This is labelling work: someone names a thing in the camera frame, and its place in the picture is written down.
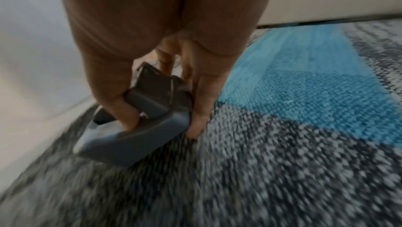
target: carpet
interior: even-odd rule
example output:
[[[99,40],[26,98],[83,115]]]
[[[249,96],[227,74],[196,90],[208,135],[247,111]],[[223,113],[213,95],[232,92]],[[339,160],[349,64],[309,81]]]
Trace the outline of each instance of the carpet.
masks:
[[[74,157],[94,107],[0,195],[0,226],[401,226],[402,20],[253,41],[197,142],[128,170]]]

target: woven rug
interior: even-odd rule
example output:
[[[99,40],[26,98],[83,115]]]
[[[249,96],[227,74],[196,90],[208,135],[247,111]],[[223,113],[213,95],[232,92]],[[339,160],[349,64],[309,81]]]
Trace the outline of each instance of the woven rug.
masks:
[[[0,196],[0,226],[401,226],[401,99],[401,20],[275,28],[197,142],[128,170],[74,157],[92,108]]]

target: skin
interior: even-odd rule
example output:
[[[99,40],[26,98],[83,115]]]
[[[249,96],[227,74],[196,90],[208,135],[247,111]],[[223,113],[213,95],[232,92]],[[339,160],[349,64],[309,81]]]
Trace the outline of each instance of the skin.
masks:
[[[123,100],[135,59],[156,50],[170,75],[181,56],[194,110],[189,138],[206,127],[214,102],[246,48],[268,0],[63,0],[95,99],[127,130],[139,111]]]

